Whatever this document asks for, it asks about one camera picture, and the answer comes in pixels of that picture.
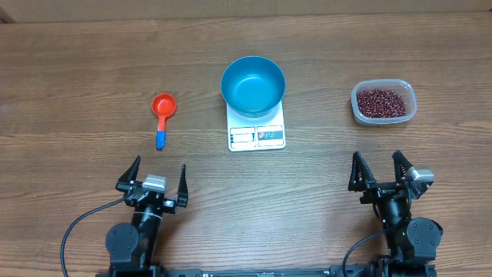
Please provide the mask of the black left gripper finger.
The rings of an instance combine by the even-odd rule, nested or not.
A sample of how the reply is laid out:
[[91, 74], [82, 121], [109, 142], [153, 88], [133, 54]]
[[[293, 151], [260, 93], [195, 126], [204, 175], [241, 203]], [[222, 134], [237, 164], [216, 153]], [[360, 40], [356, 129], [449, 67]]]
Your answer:
[[121, 175], [118, 179], [118, 184], [130, 184], [132, 181], [135, 181], [138, 176], [139, 165], [141, 162], [141, 156], [138, 155], [131, 166]]
[[186, 164], [181, 167], [181, 175], [178, 184], [177, 206], [186, 208], [188, 206], [188, 185], [186, 180]]

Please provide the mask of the red scoop blue handle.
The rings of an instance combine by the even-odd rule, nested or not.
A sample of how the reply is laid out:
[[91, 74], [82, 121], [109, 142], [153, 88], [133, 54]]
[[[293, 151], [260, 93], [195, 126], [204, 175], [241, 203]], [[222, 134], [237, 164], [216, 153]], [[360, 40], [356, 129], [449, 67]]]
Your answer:
[[166, 121], [174, 115], [177, 110], [175, 98], [168, 93], [161, 93], [152, 101], [152, 111], [158, 117], [158, 127], [155, 139], [155, 148], [161, 151], [166, 142]]

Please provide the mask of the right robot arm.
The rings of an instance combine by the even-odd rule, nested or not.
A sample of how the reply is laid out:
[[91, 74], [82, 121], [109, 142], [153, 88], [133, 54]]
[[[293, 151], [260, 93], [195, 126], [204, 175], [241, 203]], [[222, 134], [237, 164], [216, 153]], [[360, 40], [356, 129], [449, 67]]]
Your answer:
[[[345, 254], [341, 271], [344, 276], [435, 276], [435, 266], [443, 228], [434, 220], [411, 214], [413, 201], [434, 183], [430, 169], [418, 169], [401, 151], [392, 155], [395, 180], [378, 182], [360, 152], [352, 157], [351, 177], [347, 189], [361, 192], [361, 204], [370, 204], [382, 230], [361, 239]], [[366, 266], [348, 266], [351, 253], [359, 246], [384, 236], [387, 255], [373, 259]]]

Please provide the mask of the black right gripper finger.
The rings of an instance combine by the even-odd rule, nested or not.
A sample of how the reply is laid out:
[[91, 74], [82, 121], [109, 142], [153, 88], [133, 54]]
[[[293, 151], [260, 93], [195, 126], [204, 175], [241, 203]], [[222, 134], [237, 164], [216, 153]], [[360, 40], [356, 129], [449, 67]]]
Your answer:
[[376, 178], [360, 152], [355, 152], [352, 157], [351, 176], [348, 190], [363, 192], [372, 189], [376, 184]]
[[399, 182], [405, 178], [405, 174], [413, 167], [413, 165], [406, 159], [400, 150], [393, 153], [392, 159], [394, 161], [395, 179]]

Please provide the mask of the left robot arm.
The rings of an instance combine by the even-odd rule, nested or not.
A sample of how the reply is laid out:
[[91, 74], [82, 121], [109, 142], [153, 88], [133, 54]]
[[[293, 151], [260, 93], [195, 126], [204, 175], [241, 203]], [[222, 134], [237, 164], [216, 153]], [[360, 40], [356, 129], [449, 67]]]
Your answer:
[[115, 188], [124, 194], [124, 203], [134, 212], [129, 223], [118, 223], [106, 235], [109, 276], [166, 276], [165, 268], [152, 261], [160, 227], [165, 214], [188, 206], [185, 165], [181, 167], [178, 197], [169, 199], [165, 196], [165, 177], [147, 175], [144, 181], [137, 180], [140, 162], [137, 157], [116, 182]]

